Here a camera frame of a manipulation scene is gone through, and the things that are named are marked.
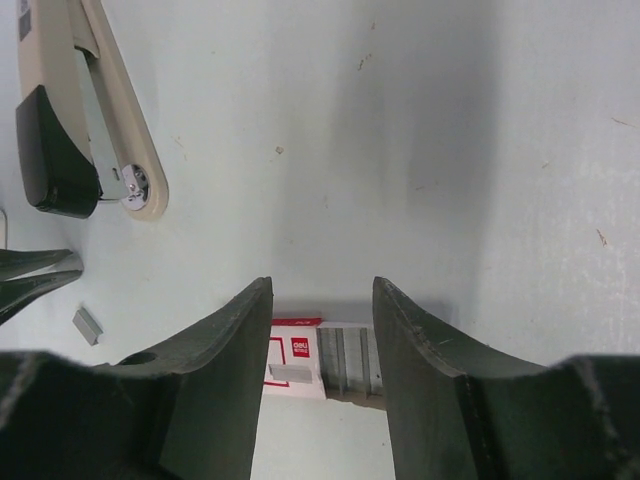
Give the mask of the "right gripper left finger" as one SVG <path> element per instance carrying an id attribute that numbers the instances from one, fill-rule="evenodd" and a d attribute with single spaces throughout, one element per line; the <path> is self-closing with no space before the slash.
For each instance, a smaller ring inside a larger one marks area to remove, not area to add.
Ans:
<path id="1" fill-rule="evenodd" d="M 1 356 L 5 479 L 247 479 L 273 311 L 260 277 L 117 364 Z"/>

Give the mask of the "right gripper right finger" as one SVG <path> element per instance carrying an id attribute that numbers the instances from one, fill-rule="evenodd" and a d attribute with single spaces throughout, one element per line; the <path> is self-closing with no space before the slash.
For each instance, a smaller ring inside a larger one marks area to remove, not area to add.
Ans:
<path id="1" fill-rule="evenodd" d="M 373 283 L 374 331 L 399 479 L 635 479 L 639 359 L 541 366 L 495 350 Z"/>

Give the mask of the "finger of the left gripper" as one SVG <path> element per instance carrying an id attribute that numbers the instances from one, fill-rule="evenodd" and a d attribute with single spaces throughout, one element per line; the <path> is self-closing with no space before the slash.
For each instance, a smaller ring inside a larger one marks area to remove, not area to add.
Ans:
<path id="1" fill-rule="evenodd" d="M 38 298 L 76 281 L 81 275 L 81 270 L 70 270 L 2 281 L 0 323 L 4 325 Z"/>
<path id="2" fill-rule="evenodd" d="M 73 254 L 74 252 L 68 249 L 37 251 L 2 249 L 0 251 L 0 280 L 11 280 L 56 265 Z"/>

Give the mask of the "grey staple strip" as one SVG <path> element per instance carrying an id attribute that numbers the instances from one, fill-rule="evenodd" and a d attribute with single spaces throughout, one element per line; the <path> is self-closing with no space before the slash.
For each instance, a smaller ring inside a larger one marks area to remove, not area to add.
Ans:
<path id="1" fill-rule="evenodd" d="M 104 330 L 86 308 L 80 307 L 76 311 L 72 323 L 90 346 L 99 343 Z"/>
<path id="2" fill-rule="evenodd" d="M 304 365 L 269 364 L 269 381 L 275 385 L 289 386 L 291 383 L 312 384 L 314 375 Z"/>

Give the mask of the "red white staple box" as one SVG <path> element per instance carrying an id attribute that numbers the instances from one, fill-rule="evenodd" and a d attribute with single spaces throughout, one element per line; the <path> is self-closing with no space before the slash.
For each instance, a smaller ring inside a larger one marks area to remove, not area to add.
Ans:
<path id="1" fill-rule="evenodd" d="M 312 371 L 314 382 L 275 385 L 269 381 L 269 364 L 304 365 Z M 275 317 L 263 393 L 336 400 L 384 410 L 384 387 L 373 326 L 327 321 L 318 315 Z"/>

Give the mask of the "beige black stapler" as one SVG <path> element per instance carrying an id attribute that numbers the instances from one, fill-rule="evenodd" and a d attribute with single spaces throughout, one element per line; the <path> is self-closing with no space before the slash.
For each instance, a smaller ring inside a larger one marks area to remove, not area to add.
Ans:
<path id="1" fill-rule="evenodd" d="M 16 4 L 21 175 L 35 209 L 86 219 L 101 203 L 154 221 L 166 176 L 99 1 Z"/>

